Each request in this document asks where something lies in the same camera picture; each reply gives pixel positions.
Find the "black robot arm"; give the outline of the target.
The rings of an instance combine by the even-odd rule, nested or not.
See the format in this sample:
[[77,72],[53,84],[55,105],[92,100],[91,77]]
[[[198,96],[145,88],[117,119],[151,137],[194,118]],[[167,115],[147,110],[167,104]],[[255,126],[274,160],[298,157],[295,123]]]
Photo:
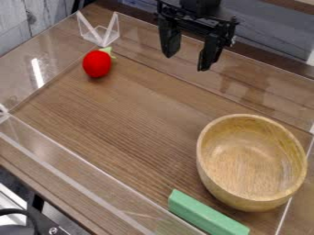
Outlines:
[[167,58],[180,50],[182,31],[203,38],[198,71],[216,63],[226,47],[235,42],[236,17],[220,7],[222,0],[156,0],[160,48]]

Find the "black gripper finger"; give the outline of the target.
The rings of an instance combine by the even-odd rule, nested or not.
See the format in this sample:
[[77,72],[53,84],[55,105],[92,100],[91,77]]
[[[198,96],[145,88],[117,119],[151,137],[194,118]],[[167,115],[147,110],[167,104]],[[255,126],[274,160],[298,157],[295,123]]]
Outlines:
[[199,54],[198,71],[204,72],[211,65],[218,61],[219,53],[222,51],[220,36],[210,33],[204,37],[203,48]]
[[161,52],[170,58],[180,49],[182,32],[176,22],[164,16],[159,16],[157,32]]

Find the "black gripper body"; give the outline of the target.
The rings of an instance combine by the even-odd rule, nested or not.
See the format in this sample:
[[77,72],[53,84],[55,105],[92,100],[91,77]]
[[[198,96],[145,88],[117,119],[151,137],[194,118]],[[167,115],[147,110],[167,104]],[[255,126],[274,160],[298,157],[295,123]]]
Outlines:
[[176,22],[180,30],[206,36],[216,33],[230,47],[239,20],[222,6],[222,0],[156,0],[156,18]]

